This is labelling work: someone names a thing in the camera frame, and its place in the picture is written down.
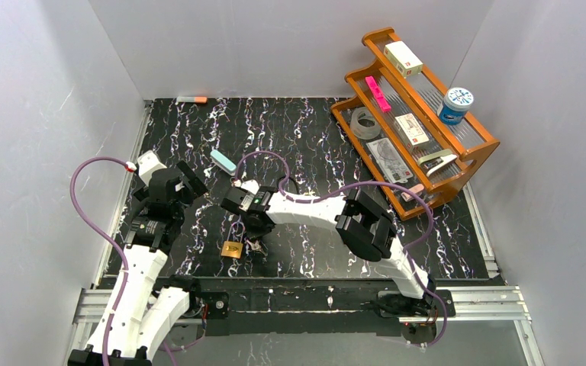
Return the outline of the silver brass-lock keys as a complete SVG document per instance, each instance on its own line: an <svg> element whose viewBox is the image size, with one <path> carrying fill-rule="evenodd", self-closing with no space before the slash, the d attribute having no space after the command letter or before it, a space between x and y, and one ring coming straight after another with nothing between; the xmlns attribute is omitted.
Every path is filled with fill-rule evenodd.
<svg viewBox="0 0 586 366"><path fill-rule="evenodd" d="M247 240L246 244L248 252L256 252L261 253L262 255L267 255L267 250L259 240Z"/></svg>

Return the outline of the brass padlock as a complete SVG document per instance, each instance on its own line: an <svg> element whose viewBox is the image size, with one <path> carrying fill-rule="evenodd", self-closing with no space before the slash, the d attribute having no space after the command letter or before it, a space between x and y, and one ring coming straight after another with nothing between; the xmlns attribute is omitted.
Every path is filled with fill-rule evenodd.
<svg viewBox="0 0 586 366"><path fill-rule="evenodd" d="M243 235L245 226L241 221L230 225L227 238L221 248L221 257L239 259L243 253Z"/></svg>

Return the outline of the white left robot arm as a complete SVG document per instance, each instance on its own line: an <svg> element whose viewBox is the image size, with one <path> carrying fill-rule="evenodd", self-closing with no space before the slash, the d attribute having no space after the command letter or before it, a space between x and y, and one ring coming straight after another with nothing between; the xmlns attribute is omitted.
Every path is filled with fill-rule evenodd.
<svg viewBox="0 0 586 366"><path fill-rule="evenodd" d="M104 313L83 349L73 349L69 365L151 365L156 351L176 320L197 310L197 280L172 276L155 303L153 288L184 223L184 211L207 193L198 176L180 161L164 165L157 154L145 152L136 162L113 160L143 182L134 196L140 204L130 212L130 229L123 245L88 218L76 198L76 179L89 164L83 162L71 177L69 195L82 220L107 240L121 257L121 269Z"/></svg>

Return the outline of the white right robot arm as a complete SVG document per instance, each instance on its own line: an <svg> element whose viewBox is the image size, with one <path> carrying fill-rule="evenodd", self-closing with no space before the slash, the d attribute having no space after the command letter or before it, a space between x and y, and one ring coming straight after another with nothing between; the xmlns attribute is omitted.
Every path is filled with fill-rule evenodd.
<svg viewBox="0 0 586 366"><path fill-rule="evenodd" d="M375 301L386 313L419 316L437 307L436 285L404 250L392 215L360 188L321 199L288 195L247 181L230 188L221 206L240 217L252 240L279 224L312 226L338 235L352 254L372 263L396 284L396 294L382 295Z"/></svg>

